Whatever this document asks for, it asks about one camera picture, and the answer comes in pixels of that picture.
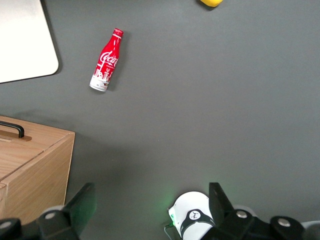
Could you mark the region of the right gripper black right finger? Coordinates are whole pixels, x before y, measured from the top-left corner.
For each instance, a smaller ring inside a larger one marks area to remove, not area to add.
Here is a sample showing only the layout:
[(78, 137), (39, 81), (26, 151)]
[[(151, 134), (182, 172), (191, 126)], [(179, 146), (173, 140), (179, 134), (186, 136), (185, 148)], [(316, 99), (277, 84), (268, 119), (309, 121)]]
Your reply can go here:
[(209, 184), (209, 210), (215, 226), (203, 240), (302, 240), (305, 228), (287, 216), (274, 216), (264, 222), (247, 210), (235, 209), (221, 185)]

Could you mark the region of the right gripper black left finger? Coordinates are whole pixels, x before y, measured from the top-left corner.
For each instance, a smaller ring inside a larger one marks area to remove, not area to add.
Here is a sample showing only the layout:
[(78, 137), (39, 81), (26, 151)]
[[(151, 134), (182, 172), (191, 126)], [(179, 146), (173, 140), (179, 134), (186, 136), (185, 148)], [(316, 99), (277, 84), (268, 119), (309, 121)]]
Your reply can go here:
[(63, 206), (45, 210), (38, 218), (22, 224), (19, 218), (0, 220), (2, 240), (79, 240), (97, 208), (94, 183), (86, 183)]

